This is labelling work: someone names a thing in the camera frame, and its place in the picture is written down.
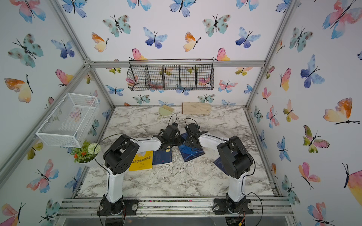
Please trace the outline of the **white mesh wall basket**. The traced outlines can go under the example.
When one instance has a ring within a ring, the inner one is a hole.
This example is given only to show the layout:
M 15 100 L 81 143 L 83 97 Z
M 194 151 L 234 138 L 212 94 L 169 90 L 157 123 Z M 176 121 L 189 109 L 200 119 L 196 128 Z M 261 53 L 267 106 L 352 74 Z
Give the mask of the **white mesh wall basket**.
M 35 134 L 48 146 L 80 148 L 98 111 L 97 97 L 67 93 Z

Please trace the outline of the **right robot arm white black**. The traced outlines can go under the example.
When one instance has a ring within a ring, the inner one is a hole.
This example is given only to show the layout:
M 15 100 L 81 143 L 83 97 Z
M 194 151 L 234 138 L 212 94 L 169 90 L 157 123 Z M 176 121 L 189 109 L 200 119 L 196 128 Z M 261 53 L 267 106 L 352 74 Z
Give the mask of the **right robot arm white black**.
M 210 148 L 219 153 L 224 170 L 229 176 L 229 188 L 225 198 L 214 199 L 216 215 L 253 214 L 251 200 L 245 194 L 245 178 L 254 164 L 254 159 L 237 136 L 219 138 L 206 131 L 189 131 L 185 144 L 195 148 Z

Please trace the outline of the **potted flowers white pot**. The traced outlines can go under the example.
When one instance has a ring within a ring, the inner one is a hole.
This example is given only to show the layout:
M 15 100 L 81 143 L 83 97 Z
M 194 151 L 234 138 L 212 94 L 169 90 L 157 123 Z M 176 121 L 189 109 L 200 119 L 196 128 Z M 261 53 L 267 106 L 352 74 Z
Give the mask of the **potted flowers white pot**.
M 102 156 L 101 146 L 97 143 L 91 143 L 85 140 L 81 147 L 71 148 L 70 154 L 74 158 L 75 163 L 89 163 L 93 161 L 96 157 Z

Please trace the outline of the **navy yellow-label book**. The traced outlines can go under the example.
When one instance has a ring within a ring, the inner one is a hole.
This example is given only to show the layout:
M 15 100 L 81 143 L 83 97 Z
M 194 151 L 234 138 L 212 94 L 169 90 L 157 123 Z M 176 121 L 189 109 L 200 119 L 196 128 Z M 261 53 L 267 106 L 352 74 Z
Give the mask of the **navy yellow-label book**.
M 222 164 L 222 161 L 221 161 L 221 158 L 217 158 L 215 161 L 214 161 L 214 164 L 224 173 L 226 174 L 227 176 L 229 176 L 229 174 L 227 173 L 224 165 Z

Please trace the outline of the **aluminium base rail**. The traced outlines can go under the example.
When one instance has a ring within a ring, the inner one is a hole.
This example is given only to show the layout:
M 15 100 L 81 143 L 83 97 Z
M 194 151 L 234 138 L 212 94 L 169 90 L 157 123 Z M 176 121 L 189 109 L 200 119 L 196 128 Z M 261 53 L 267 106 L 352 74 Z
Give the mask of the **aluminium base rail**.
M 97 217 L 103 208 L 101 198 L 65 199 L 57 213 L 59 218 Z M 293 217 L 285 197 L 252 196 L 239 211 L 230 211 L 221 197 L 124 198 L 128 218 L 151 217 Z

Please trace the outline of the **yellow cover book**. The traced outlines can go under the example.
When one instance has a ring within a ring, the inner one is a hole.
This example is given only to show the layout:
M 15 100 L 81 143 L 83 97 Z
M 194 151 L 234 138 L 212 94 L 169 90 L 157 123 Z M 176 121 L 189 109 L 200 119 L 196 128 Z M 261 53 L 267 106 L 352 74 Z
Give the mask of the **yellow cover book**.
M 136 154 L 129 171 L 151 170 L 153 168 L 153 151 Z

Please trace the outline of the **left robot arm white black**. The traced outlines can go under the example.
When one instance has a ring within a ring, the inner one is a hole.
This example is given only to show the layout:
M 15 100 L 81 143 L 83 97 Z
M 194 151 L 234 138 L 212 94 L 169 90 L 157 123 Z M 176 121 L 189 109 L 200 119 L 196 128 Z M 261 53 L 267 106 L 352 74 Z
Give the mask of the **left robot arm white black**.
M 136 211 L 132 210 L 132 206 L 138 202 L 126 204 L 123 200 L 123 179 L 136 154 L 165 151 L 173 146 L 182 145 L 183 142 L 184 138 L 176 122 L 167 125 L 151 138 L 133 139 L 128 135 L 120 135 L 103 155 L 105 170 L 108 172 L 107 192 L 100 202 L 97 215 L 134 215 Z

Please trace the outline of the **dark blue yellow-label book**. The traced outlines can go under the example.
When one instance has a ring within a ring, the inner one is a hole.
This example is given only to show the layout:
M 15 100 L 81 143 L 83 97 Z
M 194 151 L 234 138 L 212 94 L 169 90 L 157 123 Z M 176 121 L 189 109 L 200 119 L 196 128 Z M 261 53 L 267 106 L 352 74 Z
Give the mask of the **dark blue yellow-label book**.
M 164 151 L 153 152 L 153 165 L 169 164 L 172 163 L 172 151 L 167 149 Z

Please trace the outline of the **blue Little Prince book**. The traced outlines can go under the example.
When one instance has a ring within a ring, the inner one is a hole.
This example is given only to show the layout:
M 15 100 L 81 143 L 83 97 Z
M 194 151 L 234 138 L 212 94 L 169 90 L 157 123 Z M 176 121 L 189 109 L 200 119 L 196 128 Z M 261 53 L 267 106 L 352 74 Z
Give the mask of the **blue Little Prince book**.
M 178 146 L 178 148 L 185 162 L 189 162 L 205 154 L 201 148 L 196 149 L 185 145 L 186 138 L 188 137 L 187 133 L 181 134 L 181 137 L 185 140 L 181 146 Z

